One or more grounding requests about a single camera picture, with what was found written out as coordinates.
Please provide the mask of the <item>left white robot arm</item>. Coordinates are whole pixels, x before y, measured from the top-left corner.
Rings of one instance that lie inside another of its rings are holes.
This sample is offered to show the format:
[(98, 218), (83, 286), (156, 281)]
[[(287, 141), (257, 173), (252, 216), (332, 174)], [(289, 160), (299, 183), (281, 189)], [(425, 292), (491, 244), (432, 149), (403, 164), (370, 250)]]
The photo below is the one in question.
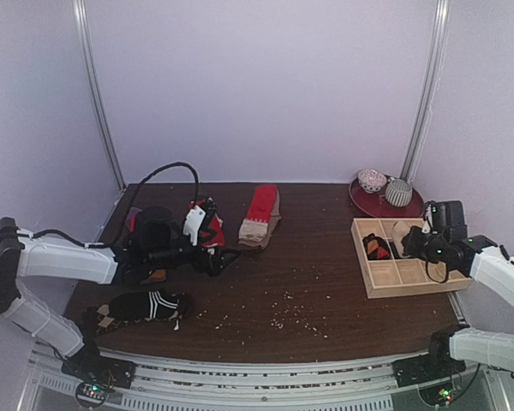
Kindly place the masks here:
[(61, 231), (26, 231), (10, 217), (0, 220), (0, 316), (50, 344), (88, 380), (97, 380), (106, 371), (93, 333), (50, 309), (24, 279), (139, 286), (160, 271), (185, 265), (217, 277), (240, 255), (225, 246), (223, 222), (210, 198), (192, 203), (183, 224), (162, 206), (132, 208), (126, 222), (122, 243), (107, 245), (78, 242)]

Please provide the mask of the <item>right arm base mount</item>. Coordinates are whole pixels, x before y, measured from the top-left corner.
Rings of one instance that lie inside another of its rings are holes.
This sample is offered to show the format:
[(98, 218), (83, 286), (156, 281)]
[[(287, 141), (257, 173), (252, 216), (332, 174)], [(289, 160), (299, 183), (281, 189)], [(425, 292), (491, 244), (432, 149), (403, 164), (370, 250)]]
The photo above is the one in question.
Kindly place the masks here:
[(434, 342), (426, 354), (395, 360), (392, 370), (399, 388), (415, 386), (419, 397), (432, 407), (449, 405), (462, 387), (463, 360), (453, 360), (446, 348)]

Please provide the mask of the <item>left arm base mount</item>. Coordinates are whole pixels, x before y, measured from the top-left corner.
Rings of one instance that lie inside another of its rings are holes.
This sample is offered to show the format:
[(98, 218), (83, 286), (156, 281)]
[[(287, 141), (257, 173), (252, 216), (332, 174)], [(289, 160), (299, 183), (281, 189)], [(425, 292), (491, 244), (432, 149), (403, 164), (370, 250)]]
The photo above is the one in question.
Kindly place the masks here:
[(76, 377), (75, 400), (80, 406), (95, 409), (104, 405), (117, 389), (129, 389), (136, 364), (128, 360), (105, 357), (85, 348), (73, 357), (54, 355), (62, 362), (62, 373)]

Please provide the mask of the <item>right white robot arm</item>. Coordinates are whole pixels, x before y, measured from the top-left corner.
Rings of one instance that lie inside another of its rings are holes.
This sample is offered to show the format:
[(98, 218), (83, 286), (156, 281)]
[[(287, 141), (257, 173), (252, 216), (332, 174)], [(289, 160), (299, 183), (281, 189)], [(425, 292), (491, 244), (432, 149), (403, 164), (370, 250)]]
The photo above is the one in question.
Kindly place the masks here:
[[(443, 265), (514, 310), (514, 257), (505, 246), (484, 235), (450, 239), (440, 232), (412, 226), (402, 236), (403, 253), (420, 259), (428, 268)], [(455, 361), (470, 361), (500, 369), (514, 378), (514, 333), (486, 331), (459, 325), (437, 331), (429, 353), (422, 359), (422, 371), (430, 378), (441, 377)]]

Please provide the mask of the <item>beige striped maroon sock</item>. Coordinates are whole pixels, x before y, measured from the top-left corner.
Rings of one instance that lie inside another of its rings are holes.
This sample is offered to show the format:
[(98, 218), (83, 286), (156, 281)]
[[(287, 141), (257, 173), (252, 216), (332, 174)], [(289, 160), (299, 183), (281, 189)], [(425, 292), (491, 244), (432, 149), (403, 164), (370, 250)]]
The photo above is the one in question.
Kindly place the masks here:
[(395, 259), (408, 259), (411, 257), (410, 254), (405, 252), (403, 239), (410, 233), (412, 227), (416, 227), (422, 231), (422, 226), (409, 224), (409, 222), (405, 220), (396, 221), (392, 225), (389, 244), (391, 246), (392, 255)]

